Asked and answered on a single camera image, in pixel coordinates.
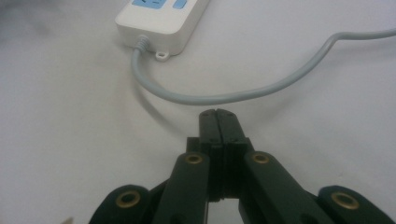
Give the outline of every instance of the power strip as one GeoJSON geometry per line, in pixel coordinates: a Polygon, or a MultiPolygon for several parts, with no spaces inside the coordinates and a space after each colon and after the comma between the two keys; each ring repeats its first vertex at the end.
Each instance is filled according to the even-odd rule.
{"type": "Polygon", "coordinates": [[[209,0],[133,0],[117,16],[125,45],[134,47],[141,37],[158,61],[179,54],[187,44],[209,0]]]}

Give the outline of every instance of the power cord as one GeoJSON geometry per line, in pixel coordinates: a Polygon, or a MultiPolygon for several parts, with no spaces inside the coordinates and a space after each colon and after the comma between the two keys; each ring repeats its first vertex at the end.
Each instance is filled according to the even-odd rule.
{"type": "Polygon", "coordinates": [[[132,56],[132,69],[134,77],[146,90],[160,98],[163,98],[164,100],[182,105],[222,105],[263,97],[287,88],[289,85],[298,81],[300,78],[304,77],[312,69],[314,69],[330,51],[330,49],[335,44],[335,42],[337,42],[337,40],[371,40],[391,36],[396,36],[396,29],[368,33],[342,32],[331,35],[323,44],[323,46],[318,50],[318,52],[306,64],[304,64],[301,68],[293,72],[288,77],[285,77],[274,84],[258,89],[253,89],[250,91],[238,91],[219,95],[184,95],[168,91],[163,87],[151,82],[142,73],[139,63],[141,55],[145,53],[149,48],[149,40],[145,37],[141,37],[139,42],[134,47],[134,52],[132,56]]]}

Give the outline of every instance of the white table surface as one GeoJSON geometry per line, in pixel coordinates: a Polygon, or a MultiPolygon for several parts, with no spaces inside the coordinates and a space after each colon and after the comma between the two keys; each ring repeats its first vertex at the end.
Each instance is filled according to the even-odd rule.
{"type": "MultiPolygon", "coordinates": [[[[169,177],[198,115],[234,112],[256,150],[307,190],[342,185],[396,219],[396,37],[341,41],[307,77],[270,96],[176,105],[140,88],[114,19],[128,1],[0,4],[0,223],[88,223],[122,185],[169,177]]],[[[187,94],[268,85],[339,31],[396,27],[396,1],[212,0],[184,51],[149,75],[187,94]]],[[[208,223],[242,223],[237,200],[208,223]]]]}

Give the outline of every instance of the socket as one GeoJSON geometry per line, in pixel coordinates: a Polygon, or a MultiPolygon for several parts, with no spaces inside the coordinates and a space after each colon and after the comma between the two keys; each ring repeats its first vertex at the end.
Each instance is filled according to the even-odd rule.
{"type": "Polygon", "coordinates": [[[132,5],[160,9],[166,0],[134,0],[132,5]]]}

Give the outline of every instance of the mounting hole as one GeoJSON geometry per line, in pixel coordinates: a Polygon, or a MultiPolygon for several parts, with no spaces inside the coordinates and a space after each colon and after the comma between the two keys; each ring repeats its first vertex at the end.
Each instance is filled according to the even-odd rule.
{"type": "Polygon", "coordinates": [[[255,162],[261,163],[261,164],[265,164],[265,163],[267,163],[268,161],[270,161],[270,159],[269,159],[266,155],[261,154],[261,153],[255,153],[255,154],[253,154],[253,156],[252,156],[251,158],[252,158],[255,162]]]}
{"type": "Polygon", "coordinates": [[[165,62],[169,58],[169,52],[157,51],[155,58],[160,62],[165,62]]]}
{"type": "Polygon", "coordinates": [[[198,164],[201,163],[204,159],[201,156],[193,154],[186,157],[186,162],[190,164],[198,164]]]}
{"type": "Polygon", "coordinates": [[[308,214],[302,214],[300,215],[300,224],[318,224],[318,221],[308,214]]]}
{"type": "Polygon", "coordinates": [[[354,197],[340,191],[332,194],[332,200],[341,207],[350,210],[358,209],[360,206],[359,202],[354,197]]]}
{"type": "Polygon", "coordinates": [[[136,190],[123,192],[117,197],[116,205],[120,208],[129,208],[140,202],[140,194],[136,190]]]}

